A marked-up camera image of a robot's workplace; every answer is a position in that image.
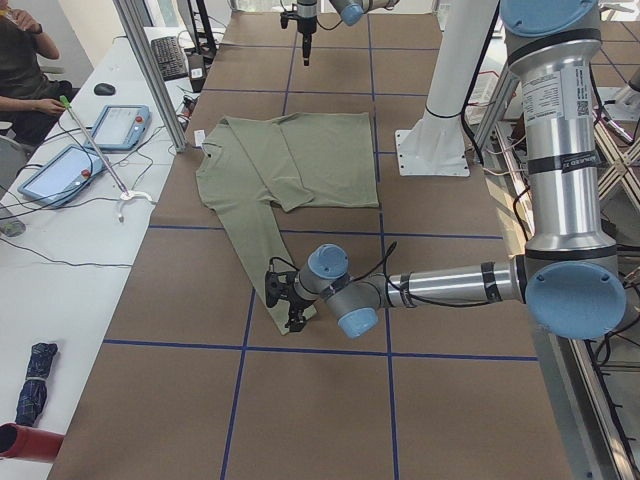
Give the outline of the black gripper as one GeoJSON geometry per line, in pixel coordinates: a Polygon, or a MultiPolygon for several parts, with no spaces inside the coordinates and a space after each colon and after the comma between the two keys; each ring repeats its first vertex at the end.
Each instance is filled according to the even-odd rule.
{"type": "Polygon", "coordinates": [[[306,320],[312,316],[312,313],[307,313],[307,310],[314,305],[318,296],[302,296],[295,289],[289,289],[287,298],[289,308],[288,321],[285,327],[289,332],[302,331],[306,326],[306,320]]]}
{"type": "Polygon", "coordinates": [[[312,51],[312,35],[317,31],[317,17],[299,17],[297,31],[302,34],[303,65],[310,65],[312,51]]]}

